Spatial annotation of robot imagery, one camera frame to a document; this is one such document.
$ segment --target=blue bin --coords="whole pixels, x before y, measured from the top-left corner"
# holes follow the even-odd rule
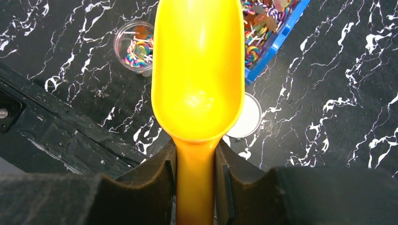
[[[278,52],[279,48],[282,46],[283,42],[290,34],[290,31],[296,25],[297,21],[300,19],[307,7],[310,0],[298,0],[291,14],[288,16],[284,24],[279,28],[278,32],[272,34],[269,39],[265,42],[261,49],[260,58],[257,60],[256,64],[252,69],[245,68],[245,83],[250,85],[256,80],[260,75],[265,66],[271,61],[272,57]]]

